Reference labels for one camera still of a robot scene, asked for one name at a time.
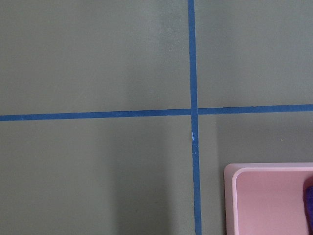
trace blue tape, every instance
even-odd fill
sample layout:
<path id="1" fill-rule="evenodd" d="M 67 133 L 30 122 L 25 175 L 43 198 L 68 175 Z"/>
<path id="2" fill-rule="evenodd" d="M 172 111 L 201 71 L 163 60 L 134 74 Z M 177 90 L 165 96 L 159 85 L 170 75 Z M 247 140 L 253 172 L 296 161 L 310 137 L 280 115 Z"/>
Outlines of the blue tape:
<path id="1" fill-rule="evenodd" d="M 313 111 L 313 104 L 199 108 L 198 114 L 216 115 L 216 114 L 252 114 L 252 113 L 282 113 L 282 112 L 309 112 L 309 111 Z"/>
<path id="2" fill-rule="evenodd" d="M 191 115 L 191 112 L 192 112 L 191 109 L 160 109 L 160 110 L 111 111 L 111 112 L 87 112 L 87 113 L 2 115 L 0 116 L 0 121 L 185 116 Z M 284 113 L 284 112 L 313 112 L 313 104 L 198 109 L 198 115 Z"/>
<path id="3" fill-rule="evenodd" d="M 192 161 L 194 183 L 194 216 L 196 235 L 202 234 L 201 228 L 201 191 L 199 165 L 199 135 L 198 135 L 198 91 L 197 91 L 197 57 L 195 32 L 195 3 L 188 0 L 189 25 L 189 64 L 190 64 L 190 101 L 191 101 L 191 131 L 192 131 Z"/>
<path id="4" fill-rule="evenodd" d="M 190 109 L 161 109 L 139 111 L 112 111 L 88 113 L 59 113 L 59 114 L 25 114 L 3 115 L 0 121 L 26 121 L 26 120 L 56 120 L 56 119 L 84 119 L 84 118 L 128 118 L 128 117 L 155 117 L 155 116 L 181 116 L 190 115 Z"/>

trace blue tape line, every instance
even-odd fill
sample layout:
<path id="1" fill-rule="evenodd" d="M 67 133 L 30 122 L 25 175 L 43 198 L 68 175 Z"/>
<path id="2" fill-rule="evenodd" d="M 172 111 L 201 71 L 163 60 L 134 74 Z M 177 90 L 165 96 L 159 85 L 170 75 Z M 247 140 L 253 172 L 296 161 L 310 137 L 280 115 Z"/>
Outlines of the blue tape line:
<path id="1" fill-rule="evenodd" d="M 199 108 L 198 114 L 216 115 L 216 114 L 252 114 L 252 113 L 308 112 L 308 111 L 313 111 L 313 104 Z"/>
<path id="2" fill-rule="evenodd" d="M 197 57 L 196 57 L 194 0 L 188 0 L 188 25 L 189 25 L 190 101 L 191 101 L 195 232 L 196 235 L 201 235 L 202 234 L 201 191 L 200 191 L 200 166 L 199 166 Z"/>
<path id="3" fill-rule="evenodd" d="M 128 118 L 128 117 L 155 117 L 155 116 L 181 116 L 190 115 L 190 109 L 161 109 L 139 111 L 112 111 L 88 113 L 59 113 L 59 114 L 25 114 L 3 115 L 0 121 L 26 121 L 26 120 L 56 120 L 56 119 L 84 119 L 84 118 Z"/>

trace gray surface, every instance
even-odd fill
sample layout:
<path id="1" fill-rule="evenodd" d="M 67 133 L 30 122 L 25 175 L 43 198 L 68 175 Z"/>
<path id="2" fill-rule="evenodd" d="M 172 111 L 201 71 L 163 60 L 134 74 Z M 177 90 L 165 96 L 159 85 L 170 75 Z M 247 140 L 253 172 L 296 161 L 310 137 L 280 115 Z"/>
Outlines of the gray surface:
<path id="1" fill-rule="evenodd" d="M 313 103 L 313 1 L 196 0 L 199 107 Z"/>
<path id="2" fill-rule="evenodd" d="M 0 234 L 194 234 L 189 117 L 0 123 Z"/>
<path id="3" fill-rule="evenodd" d="M 0 32 L 0 115 L 190 107 L 187 1 L 1 1 Z"/>
<path id="4" fill-rule="evenodd" d="M 313 103 L 311 1 L 196 0 L 199 107 Z M 187 1 L 0 2 L 0 115 L 189 108 Z M 312 161 L 311 113 L 200 116 L 228 163 Z M 0 122 L 0 234 L 194 234 L 190 117 Z"/>
<path id="5" fill-rule="evenodd" d="M 312 162 L 312 113 L 200 116 L 203 234 L 224 235 L 229 163 Z"/>

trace pink tray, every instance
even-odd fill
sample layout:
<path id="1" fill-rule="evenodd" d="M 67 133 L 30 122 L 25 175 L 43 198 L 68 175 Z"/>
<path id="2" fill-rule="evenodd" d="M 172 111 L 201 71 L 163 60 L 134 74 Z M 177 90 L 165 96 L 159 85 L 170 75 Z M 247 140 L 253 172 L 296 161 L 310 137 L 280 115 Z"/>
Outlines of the pink tray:
<path id="1" fill-rule="evenodd" d="M 224 171 L 227 235 L 308 235 L 304 189 L 313 163 L 229 164 Z"/>

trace purple object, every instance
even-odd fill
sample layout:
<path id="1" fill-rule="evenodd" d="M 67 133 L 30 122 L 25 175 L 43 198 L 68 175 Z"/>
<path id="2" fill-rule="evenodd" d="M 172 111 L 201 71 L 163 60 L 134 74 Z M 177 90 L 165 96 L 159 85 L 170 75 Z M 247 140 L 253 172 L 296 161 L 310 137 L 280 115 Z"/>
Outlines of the purple object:
<path id="1" fill-rule="evenodd" d="M 313 230 L 313 186 L 308 187 L 305 193 L 305 202 L 311 230 Z"/>

